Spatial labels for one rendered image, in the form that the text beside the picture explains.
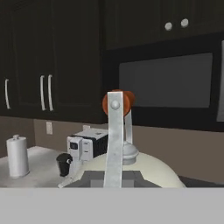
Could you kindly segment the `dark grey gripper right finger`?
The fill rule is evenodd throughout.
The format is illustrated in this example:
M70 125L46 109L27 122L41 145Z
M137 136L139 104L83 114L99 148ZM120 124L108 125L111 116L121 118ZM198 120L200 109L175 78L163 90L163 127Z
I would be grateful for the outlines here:
M158 187L158 185L145 180L140 171L123 171L122 172L123 188L141 188L141 187Z

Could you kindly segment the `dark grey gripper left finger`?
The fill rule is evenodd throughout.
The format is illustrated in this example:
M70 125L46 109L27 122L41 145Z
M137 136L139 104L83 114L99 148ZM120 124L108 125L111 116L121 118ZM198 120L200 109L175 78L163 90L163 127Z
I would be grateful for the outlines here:
M103 187L103 171L84 171L81 179L67 185L67 187L98 188Z

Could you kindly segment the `cream kettle with orange grip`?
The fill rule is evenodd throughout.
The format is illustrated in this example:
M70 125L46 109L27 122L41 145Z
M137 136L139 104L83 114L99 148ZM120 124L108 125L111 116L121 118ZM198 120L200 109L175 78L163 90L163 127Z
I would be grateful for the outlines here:
M123 171L140 171L157 187L183 188L175 171L163 161L139 152L133 144L131 107L135 96L130 91L112 90L103 97L102 108L108 116L108 147L105 154L83 162L73 161L60 188L81 179L84 171L103 171L103 187L121 188Z

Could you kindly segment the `black cup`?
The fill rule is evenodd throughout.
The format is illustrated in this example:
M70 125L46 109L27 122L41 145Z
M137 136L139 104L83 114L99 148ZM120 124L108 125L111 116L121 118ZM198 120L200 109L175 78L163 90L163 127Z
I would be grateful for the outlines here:
M70 164L73 162L73 158L68 153L61 153L56 158L58 167L59 167L59 175L61 177L65 177L69 174Z

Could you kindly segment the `white and black coffee machine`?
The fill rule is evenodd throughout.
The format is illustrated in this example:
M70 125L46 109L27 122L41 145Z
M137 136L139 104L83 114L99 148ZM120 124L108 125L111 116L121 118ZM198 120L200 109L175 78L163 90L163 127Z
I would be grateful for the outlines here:
M89 161L105 154L108 147L106 129L84 129L66 138L67 154L71 161Z

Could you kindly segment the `black hob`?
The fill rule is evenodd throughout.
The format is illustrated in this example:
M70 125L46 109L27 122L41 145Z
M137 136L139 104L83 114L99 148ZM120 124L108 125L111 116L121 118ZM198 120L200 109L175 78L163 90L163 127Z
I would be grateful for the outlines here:
M222 187L224 188L224 184L214 183L205 180L200 180L196 178L188 178L184 176L179 176L179 179L183 182L186 187L199 187L199 188L209 188L209 187Z

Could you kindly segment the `white paper towel roll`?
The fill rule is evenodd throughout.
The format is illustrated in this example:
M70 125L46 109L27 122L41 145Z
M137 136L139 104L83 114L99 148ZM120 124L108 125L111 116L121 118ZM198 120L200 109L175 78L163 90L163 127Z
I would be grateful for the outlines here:
M27 142L24 136L14 135L6 141L10 177L17 179L30 172Z

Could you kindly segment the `black microwave oven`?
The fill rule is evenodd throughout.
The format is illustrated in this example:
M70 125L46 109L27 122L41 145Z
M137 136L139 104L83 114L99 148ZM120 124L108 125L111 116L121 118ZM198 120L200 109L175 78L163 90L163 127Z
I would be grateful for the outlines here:
M217 122L224 32L106 50L103 90L135 96L136 126L224 132Z

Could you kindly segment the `dark cupboard door with knob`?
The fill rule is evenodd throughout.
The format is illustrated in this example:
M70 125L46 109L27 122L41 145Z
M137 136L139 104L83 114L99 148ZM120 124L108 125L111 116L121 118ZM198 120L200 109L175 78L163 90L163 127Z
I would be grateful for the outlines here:
M106 48L140 46L175 32L175 0L105 0ZM165 24L172 23L167 31Z
M224 32L224 0L175 0L176 27L182 38ZM181 20L189 24L181 27Z

